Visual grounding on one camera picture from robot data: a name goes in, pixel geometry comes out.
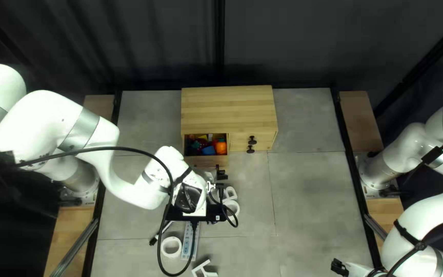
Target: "orange toy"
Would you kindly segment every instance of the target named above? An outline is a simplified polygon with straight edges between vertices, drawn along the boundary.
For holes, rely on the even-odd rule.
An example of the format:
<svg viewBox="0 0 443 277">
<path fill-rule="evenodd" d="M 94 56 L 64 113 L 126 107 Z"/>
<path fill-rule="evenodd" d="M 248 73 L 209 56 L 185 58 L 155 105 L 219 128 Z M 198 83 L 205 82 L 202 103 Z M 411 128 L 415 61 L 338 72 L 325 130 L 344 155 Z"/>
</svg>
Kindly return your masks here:
<svg viewBox="0 0 443 277">
<path fill-rule="evenodd" d="M 226 142 L 217 142 L 215 144 L 217 155 L 226 155 Z"/>
</svg>

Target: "open drawer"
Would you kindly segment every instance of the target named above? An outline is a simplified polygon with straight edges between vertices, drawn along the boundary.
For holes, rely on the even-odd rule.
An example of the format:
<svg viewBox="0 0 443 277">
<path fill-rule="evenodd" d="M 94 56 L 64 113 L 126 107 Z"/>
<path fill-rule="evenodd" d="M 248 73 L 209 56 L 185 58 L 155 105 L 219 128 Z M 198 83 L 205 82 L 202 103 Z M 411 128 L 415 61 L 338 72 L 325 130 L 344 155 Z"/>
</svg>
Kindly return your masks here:
<svg viewBox="0 0 443 277">
<path fill-rule="evenodd" d="M 187 140 L 189 134 L 182 134 L 182 149 L 184 150 L 184 161 L 192 167 L 196 167 L 199 169 L 210 169 L 213 170 L 216 168 L 216 165 L 219 165 L 220 170 L 225 170 L 228 172 L 228 154 L 230 152 L 230 137 L 228 133 L 222 134 L 213 134 L 213 138 L 220 137 L 221 135 L 226 138 L 227 145 L 227 154 L 226 155 L 213 155 L 213 156 L 188 156 L 187 155 Z"/>
</svg>

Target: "white ruler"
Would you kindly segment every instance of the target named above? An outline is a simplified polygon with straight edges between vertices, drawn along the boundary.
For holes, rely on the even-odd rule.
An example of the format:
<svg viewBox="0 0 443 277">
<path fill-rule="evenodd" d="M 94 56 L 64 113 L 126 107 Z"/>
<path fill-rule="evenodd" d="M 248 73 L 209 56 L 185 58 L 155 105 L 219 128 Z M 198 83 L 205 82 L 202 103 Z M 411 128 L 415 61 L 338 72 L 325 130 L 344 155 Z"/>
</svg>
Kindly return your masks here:
<svg viewBox="0 0 443 277">
<path fill-rule="evenodd" d="M 193 259 L 191 261 L 196 260 L 197 246 L 199 242 L 199 226 L 200 224 L 198 223 L 196 229 L 196 240 L 194 241 L 194 254 L 193 254 Z M 184 240 L 182 243 L 181 261 L 189 260 L 190 250 L 193 244 L 193 237 L 194 237 L 193 225 L 190 222 L 186 222 L 186 230 L 184 231 Z"/>
</svg>

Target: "gray floor tile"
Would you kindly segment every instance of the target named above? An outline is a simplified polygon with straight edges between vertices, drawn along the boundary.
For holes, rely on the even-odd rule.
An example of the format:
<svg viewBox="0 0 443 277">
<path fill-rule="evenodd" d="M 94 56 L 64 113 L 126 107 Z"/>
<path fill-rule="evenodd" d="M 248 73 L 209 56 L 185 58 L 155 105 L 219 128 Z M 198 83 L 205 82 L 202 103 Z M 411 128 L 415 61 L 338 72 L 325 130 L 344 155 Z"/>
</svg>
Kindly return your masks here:
<svg viewBox="0 0 443 277">
<path fill-rule="evenodd" d="M 150 153 L 164 145 L 181 150 L 181 91 L 124 91 L 118 127 L 118 146 Z"/>
<path fill-rule="evenodd" d="M 270 152 L 344 151 L 328 88 L 274 89 L 278 135 Z"/>
<path fill-rule="evenodd" d="M 201 229 L 201 236 L 274 236 L 275 220 L 266 152 L 252 155 L 231 152 L 228 158 L 230 168 L 225 183 L 237 192 L 239 227 L 233 228 L 228 222 L 203 226 L 206 228 Z"/>
<path fill-rule="evenodd" d="M 333 258 L 371 264 L 343 152 L 270 153 L 282 276 L 335 276 Z"/>
<path fill-rule="evenodd" d="M 229 159 L 231 169 L 227 183 L 235 188 L 239 197 L 239 227 L 233 228 L 228 222 L 209 226 L 202 223 L 201 236 L 274 236 L 276 231 L 266 152 L 253 155 L 231 153 Z M 144 156 L 115 156 L 113 167 L 119 177 L 134 183 L 149 160 Z M 107 191 L 99 239 L 151 238 L 158 231 L 166 203 L 167 199 L 159 208 L 145 210 Z M 183 232 L 184 225 L 175 223 L 171 229 Z"/>
<path fill-rule="evenodd" d="M 196 261 L 181 276 L 210 259 L 219 276 L 278 277 L 280 266 L 274 238 L 202 238 Z M 170 273 L 182 269 L 184 261 L 163 259 Z M 148 240 L 99 240 L 95 249 L 93 277 L 164 276 L 157 263 L 157 248 Z"/>
</svg>

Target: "drawer knob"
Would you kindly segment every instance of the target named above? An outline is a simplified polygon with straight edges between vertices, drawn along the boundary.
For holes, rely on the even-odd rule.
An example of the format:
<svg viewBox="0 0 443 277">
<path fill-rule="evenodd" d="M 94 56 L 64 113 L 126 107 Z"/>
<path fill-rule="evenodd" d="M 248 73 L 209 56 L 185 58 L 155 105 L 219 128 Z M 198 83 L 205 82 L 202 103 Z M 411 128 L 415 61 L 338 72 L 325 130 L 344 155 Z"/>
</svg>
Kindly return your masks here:
<svg viewBox="0 0 443 277">
<path fill-rule="evenodd" d="M 254 139 L 254 136 L 251 135 L 251 136 L 250 136 L 249 144 L 250 144 L 250 145 L 254 145 L 254 144 L 256 144 L 256 143 L 257 143 L 257 141 Z"/>
<path fill-rule="evenodd" d="M 249 149 L 246 151 L 248 154 L 252 154 L 255 152 L 255 150 L 252 148 L 252 145 L 249 145 L 248 147 Z"/>
</svg>

